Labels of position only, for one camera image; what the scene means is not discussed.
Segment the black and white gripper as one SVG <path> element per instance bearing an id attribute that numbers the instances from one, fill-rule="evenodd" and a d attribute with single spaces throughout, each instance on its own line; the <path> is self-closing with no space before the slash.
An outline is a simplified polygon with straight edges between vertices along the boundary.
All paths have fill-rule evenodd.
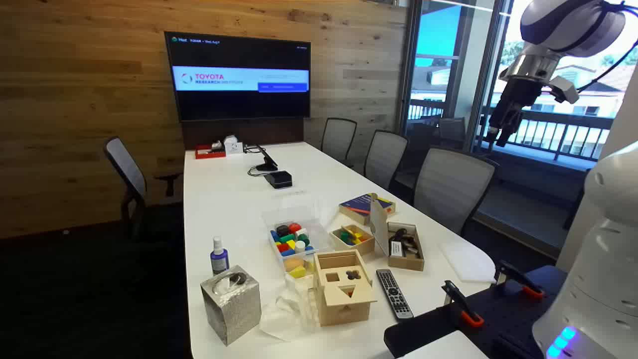
<path id="1" fill-rule="evenodd" d="M 505 87 L 488 122 L 488 144 L 497 138 L 496 144 L 503 146 L 519 126 L 521 108 L 531 106 L 543 89 L 555 102 L 573 104 L 579 99 L 569 81 L 553 75 L 557 63 L 559 57 L 549 51 L 523 51 L 499 73 Z"/>

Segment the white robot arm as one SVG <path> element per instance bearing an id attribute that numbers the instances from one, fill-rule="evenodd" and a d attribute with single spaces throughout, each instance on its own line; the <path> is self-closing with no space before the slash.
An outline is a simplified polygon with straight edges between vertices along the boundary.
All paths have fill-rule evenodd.
<path id="1" fill-rule="evenodd" d="M 523 51 L 499 75 L 505 89 L 486 140 L 505 144 L 541 93 L 575 102 L 579 89 L 555 75 L 557 63 L 607 49 L 627 13 L 607 0 L 529 0 L 519 17 Z M 545 359 L 638 359 L 638 144 L 601 158 L 585 176 L 583 198 L 601 218 L 551 306 L 531 324 L 531 338 Z"/>

